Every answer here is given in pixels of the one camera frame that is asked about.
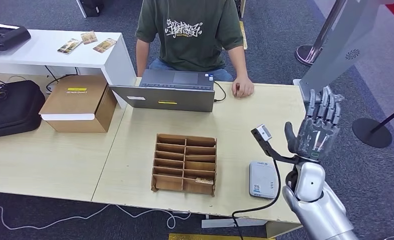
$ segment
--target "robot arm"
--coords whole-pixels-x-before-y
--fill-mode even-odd
[[[276,161],[294,164],[286,177],[282,194],[313,240],[357,240],[353,226],[345,215],[344,205],[325,182],[325,171],[319,164],[331,151],[338,135],[340,105],[327,88],[322,91],[322,102],[315,112],[315,92],[310,91],[310,104],[297,136],[290,122],[285,124],[288,149],[294,157],[278,154],[264,139],[267,131],[261,125],[252,133],[268,156]]]

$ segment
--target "brown cardboard box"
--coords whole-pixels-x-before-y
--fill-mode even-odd
[[[102,76],[68,76],[60,80],[39,114],[60,133],[106,133],[116,98]]]

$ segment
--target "cardboard box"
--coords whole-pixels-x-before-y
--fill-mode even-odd
[[[216,150],[213,137],[157,134],[151,190],[214,196]]]
[[[75,75],[59,81],[39,114],[60,133],[106,133],[116,104],[104,77]]]

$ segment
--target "graphic print on shirt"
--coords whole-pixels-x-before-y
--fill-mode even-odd
[[[167,27],[164,29],[166,36],[172,36],[174,39],[176,36],[183,37],[198,37],[203,33],[201,30],[202,22],[195,25],[189,25],[183,21],[171,21],[167,19]]]

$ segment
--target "jeans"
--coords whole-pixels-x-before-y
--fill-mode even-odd
[[[150,64],[150,69],[157,69],[157,70],[175,70],[173,67],[167,65],[166,63],[160,61],[160,59],[156,58],[151,64]],[[210,71],[208,73],[213,74],[213,79],[215,81],[226,81],[226,82],[232,82],[233,78],[232,75],[229,74],[225,69],[217,69]]]

